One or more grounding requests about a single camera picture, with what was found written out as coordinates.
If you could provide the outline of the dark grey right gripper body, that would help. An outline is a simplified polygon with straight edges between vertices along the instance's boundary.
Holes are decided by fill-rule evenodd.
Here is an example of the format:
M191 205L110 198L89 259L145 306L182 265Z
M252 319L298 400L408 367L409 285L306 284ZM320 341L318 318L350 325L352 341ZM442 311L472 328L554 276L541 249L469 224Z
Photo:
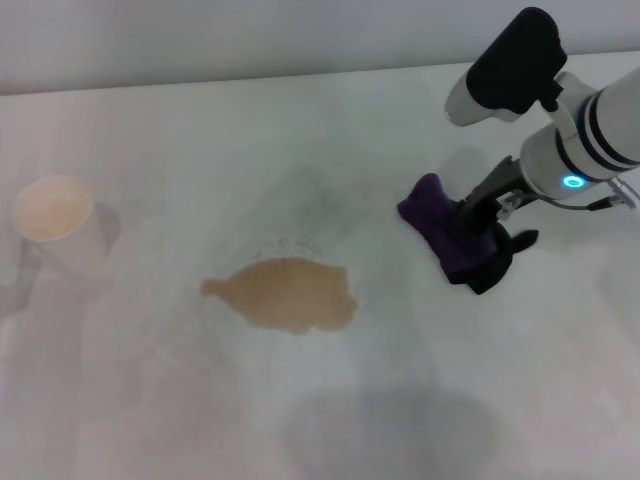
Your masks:
M530 193L531 188L522 173L520 160L508 156L471 190L464 200L463 209L474 210L483 203L496 201L515 191Z

